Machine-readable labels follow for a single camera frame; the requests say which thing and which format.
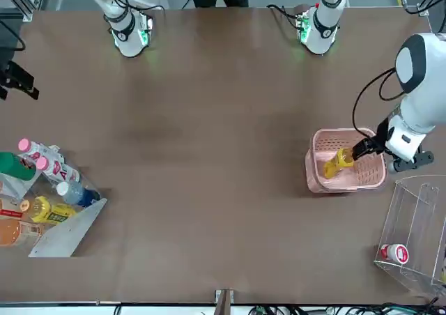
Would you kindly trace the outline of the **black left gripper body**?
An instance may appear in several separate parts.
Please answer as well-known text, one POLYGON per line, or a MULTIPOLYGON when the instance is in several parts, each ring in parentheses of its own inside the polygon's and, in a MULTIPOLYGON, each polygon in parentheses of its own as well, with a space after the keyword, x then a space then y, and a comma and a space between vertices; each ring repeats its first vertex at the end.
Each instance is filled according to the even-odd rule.
POLYGON ((390 120, 386 117, 377 127, 376 135, 372 138, 374 152, 376 154, 387 153, 392 154, 392 151, 386 146, 387 141, 392 136, 392 127, 390 127, 390 120))

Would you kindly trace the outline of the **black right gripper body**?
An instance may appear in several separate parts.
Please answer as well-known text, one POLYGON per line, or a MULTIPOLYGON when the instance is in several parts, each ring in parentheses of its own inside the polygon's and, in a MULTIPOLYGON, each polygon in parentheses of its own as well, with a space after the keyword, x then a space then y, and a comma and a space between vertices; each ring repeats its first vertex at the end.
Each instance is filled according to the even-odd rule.
POLYGON ((9 66, 9 60, 1 62, 1 72, 0 72, 0 98, 2 100, 5 100, 8 96, 8 76, 6 74, 8 66, 9 66))

